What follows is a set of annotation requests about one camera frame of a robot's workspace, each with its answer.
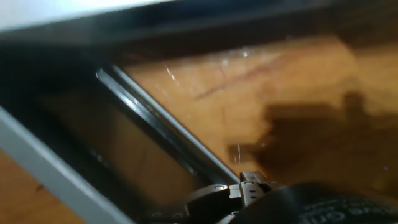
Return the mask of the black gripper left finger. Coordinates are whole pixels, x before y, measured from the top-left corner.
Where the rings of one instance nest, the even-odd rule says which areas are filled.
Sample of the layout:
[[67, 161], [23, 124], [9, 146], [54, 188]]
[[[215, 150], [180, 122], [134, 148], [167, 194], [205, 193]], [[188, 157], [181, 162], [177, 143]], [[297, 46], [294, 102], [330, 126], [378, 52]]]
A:
[[146, 223], [228, 223], [241, 209], [239, 185], [214, 184], [150, 211]]

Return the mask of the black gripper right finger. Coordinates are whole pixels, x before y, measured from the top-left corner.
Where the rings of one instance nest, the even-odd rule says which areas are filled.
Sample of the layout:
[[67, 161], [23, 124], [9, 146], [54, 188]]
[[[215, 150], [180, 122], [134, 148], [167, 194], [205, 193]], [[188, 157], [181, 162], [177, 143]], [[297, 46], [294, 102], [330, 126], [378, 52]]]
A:
[[265, 194], [285, 187], [284, 184], [268, 180], [260, 172], [244, 171], [239, 174], [240, 193], [243, 207], [247, 207], [259, 200]]

